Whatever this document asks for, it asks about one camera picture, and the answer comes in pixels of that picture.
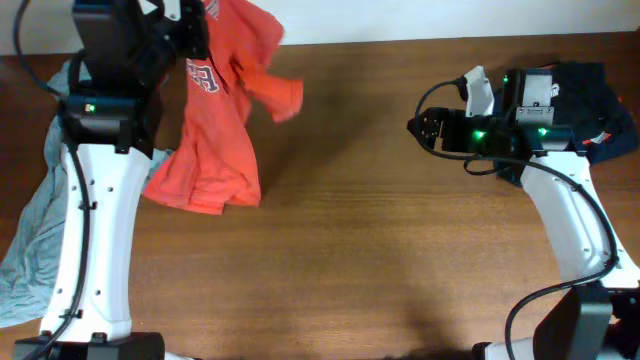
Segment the orange printed t-shirt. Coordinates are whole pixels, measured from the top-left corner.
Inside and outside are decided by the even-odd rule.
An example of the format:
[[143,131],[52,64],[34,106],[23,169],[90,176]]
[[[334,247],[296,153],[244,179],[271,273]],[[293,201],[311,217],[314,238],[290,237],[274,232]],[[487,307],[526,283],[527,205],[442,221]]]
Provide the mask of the orange printed t-shirt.
[[280,123],[303,105],[304,83],[269,74],[281,23],[247,0],[207,1],[208,53],[187,60],[180,144],[152,176],[145,197],[210,215],[228,205],[256,207],[261,187],[246,125],[254,101]]

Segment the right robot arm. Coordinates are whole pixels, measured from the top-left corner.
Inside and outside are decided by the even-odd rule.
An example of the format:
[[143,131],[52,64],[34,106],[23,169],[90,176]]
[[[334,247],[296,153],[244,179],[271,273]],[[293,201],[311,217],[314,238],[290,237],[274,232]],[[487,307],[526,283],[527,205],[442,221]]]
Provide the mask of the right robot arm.
[[592,63],[508,70],[493,89],[482,67],[452,80],[461,110],[418,103],[407,128],[420,146],[524,189],[543,222],[560,301],[532,335],[474,345],[476,359],[635,359],[639,268],[604,211],[590,167],[610,139],[634,143],[632,118]]

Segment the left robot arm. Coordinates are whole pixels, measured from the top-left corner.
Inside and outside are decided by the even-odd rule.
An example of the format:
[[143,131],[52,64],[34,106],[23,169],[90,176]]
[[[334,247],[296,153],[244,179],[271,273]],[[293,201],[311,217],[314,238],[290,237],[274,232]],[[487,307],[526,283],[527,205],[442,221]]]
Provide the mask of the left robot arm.
[[161,334],[136,332],[129,270],[136,211],[162,117],[160,86],[181,59],[209,57],[201,2],[77,1],[82,41],[58,95],[67,173],[58,274],[18,359],[165,360]]

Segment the black folded Nike garment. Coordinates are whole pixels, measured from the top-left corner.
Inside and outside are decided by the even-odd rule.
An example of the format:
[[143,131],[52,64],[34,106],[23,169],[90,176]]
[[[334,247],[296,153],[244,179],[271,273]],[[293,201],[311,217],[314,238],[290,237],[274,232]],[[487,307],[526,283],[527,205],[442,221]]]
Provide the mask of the black folded Nike garment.
[[602,132],[611,137],[620,132],[621,105],[602,63],[562,62],[551,71],[559,86],[552,98],[555,124],[570,127],[579,142]]

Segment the navy folded garment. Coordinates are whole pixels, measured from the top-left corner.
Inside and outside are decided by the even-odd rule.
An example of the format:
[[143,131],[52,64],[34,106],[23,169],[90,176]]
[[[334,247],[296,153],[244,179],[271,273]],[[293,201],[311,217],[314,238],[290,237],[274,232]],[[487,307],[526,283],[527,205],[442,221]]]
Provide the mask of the navy folded garment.
[[554,123],[552,98],[558,94],[551,68],[562,62],[537,68],[508,69],[503,78],[501,105],[504,117],[513,128],[511,156],[528,160],[552,151],[573,151],[590,164],[608,161],[639,148],[639,135],[631,113],[621,105],[619,130],[601,144],[583,145],[570,127]]

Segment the red folded garment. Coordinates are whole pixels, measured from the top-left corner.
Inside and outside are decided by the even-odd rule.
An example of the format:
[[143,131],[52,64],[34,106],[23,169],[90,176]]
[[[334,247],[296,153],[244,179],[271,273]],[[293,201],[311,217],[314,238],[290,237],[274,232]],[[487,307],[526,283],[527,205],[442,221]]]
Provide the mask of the red folded garment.
[[610,137],[611,137],[610,133],[602,132],[600,135],[594,138],[584,140],[582,144],[583,145],[601,144],[602,142],[609,139]]

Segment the grey t-shirt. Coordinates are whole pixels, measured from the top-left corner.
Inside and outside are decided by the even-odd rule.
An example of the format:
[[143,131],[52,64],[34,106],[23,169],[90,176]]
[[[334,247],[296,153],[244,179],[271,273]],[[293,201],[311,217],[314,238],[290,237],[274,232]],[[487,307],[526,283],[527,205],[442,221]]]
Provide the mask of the grey t-shirt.
[[20,215],[16,234],[1,263],[1,326],[43,317],[54,293],[67,206],[65,145],[59,119],[46,135],[47,173]]

